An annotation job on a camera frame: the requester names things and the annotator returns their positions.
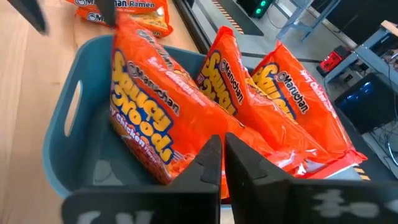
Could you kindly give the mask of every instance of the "bin handle hole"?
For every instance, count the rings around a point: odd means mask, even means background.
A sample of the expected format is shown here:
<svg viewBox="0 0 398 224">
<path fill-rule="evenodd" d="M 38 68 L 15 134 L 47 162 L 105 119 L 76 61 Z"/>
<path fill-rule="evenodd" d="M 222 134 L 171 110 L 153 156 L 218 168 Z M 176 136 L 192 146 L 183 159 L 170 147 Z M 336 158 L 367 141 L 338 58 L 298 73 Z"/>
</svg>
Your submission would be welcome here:
<svg viewBox="0 0 398 224">
<path fill-rule="evenodd" d="M 70 102 L 67 118 L 65 119 L 65 124 L 63 126 L 64 127 L 63 130 L 65 132 L 66 137 L 69 137 L 71 133 L 73 122 L 76 116 L 76 111 L 80 103 L 80 98 L 81 98 L 81 80 L 77 82 L 75 93 L 73 94 L 72 101 Z"/>
</svg>

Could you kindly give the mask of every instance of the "computer cable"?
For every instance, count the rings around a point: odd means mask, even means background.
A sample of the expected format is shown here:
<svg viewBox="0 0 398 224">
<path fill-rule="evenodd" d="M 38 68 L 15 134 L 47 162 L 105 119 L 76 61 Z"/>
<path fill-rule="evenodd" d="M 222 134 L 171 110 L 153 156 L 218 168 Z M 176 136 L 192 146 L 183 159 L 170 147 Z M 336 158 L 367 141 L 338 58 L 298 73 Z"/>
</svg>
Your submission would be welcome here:
<svg viewBox="0 0 398 224">
<path fill-rule="evenodd" d="M 382 147 L 382 146 L 380 145 L 380 142 L 377 141 L 376 138 L 374 137 L 373 134 L 376 135 L 376 133 L 375 133 L 374 131 L 371 131 L 369 134 L 370 134 L 370 136 L 373 138 L 374 142 L 381 148 L 381 150 L 383 150 L 384 153 L 387 154 L 386 150 L 384 150 L 384 147 Z M 372 147 L 371 145 L 369 145 L 369 143 L 366 143 L 366 144 L 369 146 L 369 148 L 372 150 L 372 152 L 376 154 L 376 152 L 373 150 L 373 147 Z M 387 158 L 390 158 L 390 157 L 389 157 L 389 156 L 383 156 L 383 159 L 384 159 L 384 162 L 386 162 L 387 168 L 388 168 L 389 170 L 391 170 L 391 166 L 390 166 L 390 164 L 388 163 Z"/>
<path fill-rule="evenodd" d="M 396 116 L 396 121 L 398 120 L 398 113 L 397 113 L 397 102 L 396 102 L 396 94 L 394 93 L 394 87 L 392 86 L 392 81 L 391 81 L 391 66 L 390 63 L 392 60 L 394 60 L 396 57 L 398 56 L 398 54 L 395 54 L 391 57 L 391 59 L 387 62 L 387 66 L 388 66 L 388 80 L 389 80 L 389 84 L 390 84 L 390 88 L 392 90 L 392 94 L 394 95 L 394 113 Z M 393 153 L 392 153 L 392 149 L 391 149 L 391 144 L 390 144 L 390 138 L 392 133 L 394 132 L 395 128 L 392 128 L 391 131 L 388 132 L 388 134 L 384 133 L 384 137 L 386 140 L 386 147 L 388 148 L 388 153 L 392 159 L 392 161 L 394 162 L 394 164 L 398 167 L 398 162 L 396 161 Z"/>
<path fill-rule="evenodd" d="M 387 130 L 387 129 L 383 128 L 383 127 L 380 127 L 381 130 L 383 130 L 383 131 L 385 131 L 385 132 L 387 132 L 387 133 L 390 133 L 390 134 L 393 134 L 393 135 L 398 136 L 397 133 L 393 132 L 393 131 L 395 131 L 397 128 L 398 128 L 398 126 L 394 127 L 394 129 L 392 129 L 392 130 Z"/>
<path fill-rule="evenodd" d="M 285 27 L 288 27 L 288 26 L 294 24 L 295 22 L 299 21 L 301 18 L 304 17 L 304 14 L 303 14 L 301 17 L 297 18 L 296 20 L 294 20 L 294 21 L 291 22 L 290 24 L 285 24 L 284 26 L 279 27 L 279 26 L 275 25 L 275 24 L 272 22 L 271 17 L 269 16 L 268 10 L 266 11 L 266 14 L 267 14 L 267 17 L 268 17 L 268 21 L 269 21 L 269 22 L 272 24 L 272 26 L 275 27 L 276 29 L 283 29 L 283 28 L 285 28 Z"/>
</svg>

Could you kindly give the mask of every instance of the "maruchan logo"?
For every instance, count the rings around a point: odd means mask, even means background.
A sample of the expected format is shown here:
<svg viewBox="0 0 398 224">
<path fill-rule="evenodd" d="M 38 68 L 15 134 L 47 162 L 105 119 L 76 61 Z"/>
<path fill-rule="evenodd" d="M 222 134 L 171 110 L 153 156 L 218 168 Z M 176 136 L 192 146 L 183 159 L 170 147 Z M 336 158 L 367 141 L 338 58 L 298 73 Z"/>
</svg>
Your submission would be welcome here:
<svg viewBox="0 0 398 224">
<path fill-rule="evenodd" d="M 98 13 L 90 12 L 87 14 L 87 20 L 91 22 L 104 22 L 104 17 Z"/>
<path fill-rule="evenodd" d="M 280 72 L 276 76 L 276 80 L 278 82 L 282 82 L 286 89 L 290 92 L 293 100 L 296 102 L 297 106 L 300 108 L 302 114 L 305 114 L 309 109 L 310 106 L 305 101 L 305 97 L 299 91 L 296 84 L 293 81 L 293 78 L 287 72 Z"/>
<path fill-rule="evenodd" d="M 90 6 L 90 5 L 94 5 L 95 2 L 94 2 L 94 0 L 75 0 L 75 4 L 77 6 Z"/>
</svg>

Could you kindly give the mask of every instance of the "maruchan saucy noodles package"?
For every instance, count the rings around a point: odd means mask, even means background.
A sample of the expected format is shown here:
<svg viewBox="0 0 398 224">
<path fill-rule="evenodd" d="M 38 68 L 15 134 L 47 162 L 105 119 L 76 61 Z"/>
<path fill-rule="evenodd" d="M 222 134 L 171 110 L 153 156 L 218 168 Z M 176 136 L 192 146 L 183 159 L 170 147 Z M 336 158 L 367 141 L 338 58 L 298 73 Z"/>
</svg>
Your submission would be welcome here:
<svg viewBox="0 0 398 224">
<path fill-rule="evenodd" d="M 274 150 L 319 163 L 331 160 L 304 129 L 254 84 L 241 63 L 241 53 L 230 28 L 219 29 L 196 83 L 208 98 L 258 131 Z"/>
<path fill-rule="evenodd" d="M 106 25 L 104 17 L 96 9 L 79 7 L 76 15 L 88 21 Z M 136 20 L 142 27 L 152 31 L 153 35 L 157 38 L 166 37 L 173 32 L 173 27 L 168 24 L 168 19 L 166 19 L 166 14 L 162 7 L 146 14 L 129 14 L 129 16 Z"/>
<path fill-rule="evenodd" d="M 154 36 L 125 14 L 116 28 L 110 100 L 116 132 L 163 184 L 186 168 L 211 135 L 223 140 L 228 132 L 285 170 L 294 169 L 288 166 L 292 155 L 275 152 L 203 95 Z M 228 196 L 224 175 L 221 196 Z"/>
<path fill-rule="evenodd" d="M 66 0 L 66 1 L 73 3 L 79 7 L 83 7 L 85 9 L 98 10 L 98 8 L 95 5 L 95 0 Z M 114 6 L 119 12 L 127 12 L 134 14 L 153 12 L 160 7 L 163 7 L 165 10 L 168 10 L 167 0 L 114 0 Z"/>
<path fill-rule="evenodd" d="M 254 83 L 287 116 L 305 129 L 331 156 L 338 159 L 354 147 L 326 93 L 303 65 L 280 42 L 252 73 Z M 366 157 L 355 152 L 353 164 Z"/>
</svg>

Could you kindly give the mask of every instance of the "noodle bag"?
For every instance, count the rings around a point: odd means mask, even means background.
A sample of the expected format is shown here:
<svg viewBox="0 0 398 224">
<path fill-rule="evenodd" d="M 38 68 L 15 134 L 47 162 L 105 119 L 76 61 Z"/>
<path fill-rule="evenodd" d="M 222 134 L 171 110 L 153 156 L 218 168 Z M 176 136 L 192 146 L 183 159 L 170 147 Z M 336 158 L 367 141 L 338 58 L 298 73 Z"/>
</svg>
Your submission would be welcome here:
<svg viewBox="0 0 398 224">
<path fill-rule="evenodd" d="M 76 10 L 76 15 L 87 21 L 106 25 L 104 17 L 97 9 L 79 7 Z M 142 27 L 152 31 L 153 35 L 157 38 L 166 37 L 173 32 L 173 27 L 168 24 L 168 17 L 166 15 L 167 14 L 164 13 L 162 8 L 146 14 L 129 14 L 129 16 L 136 20 Z"/>
<path fill-rule="evenodd" d="M 259 133 L 203 95 L 154 36 L 125 14 L 118 17 L 112 60 L 111 123 L 163 184 L 176 178 L 213 134 L 224 142 L 231 132 L 271 162 L 288 168 L 291 155 L 275 152 Z M 221 196 L 228 197 L 225 175 Z"/>
<path fill-rule="evenodd" d="M 254 84 L 241 63 L 232 29 L 219 29 L 196 83 L 208 98 L 258 131 L 274 150 L 319 163 L 330 161 L 329 153 Z"/>
<path fill-rule="evenodd" d="M 66 0 L 66 1 L 75 4 L 79 7 L 83 7 L 85 9 L 98 10 L 97 6 L 95 5 L 95 0 Z M 134 1 L 114 0 L 114 6 L 119 12 L 127 12 L 134 14 L 145 14 L 148 12 L 153 12 L 160 7 L 164 7 L 165 10 L 168 9 L 167 0 L 134 0 Z"/>
<path fill-rule="evenodd" d="M 305 129 L 331 156 L 353 151 L 351 163 L 366 157 L 354 150 L 327 95 L 303 65 L 280 42 L 252 73 L 254 83 Z"/>
</svg>

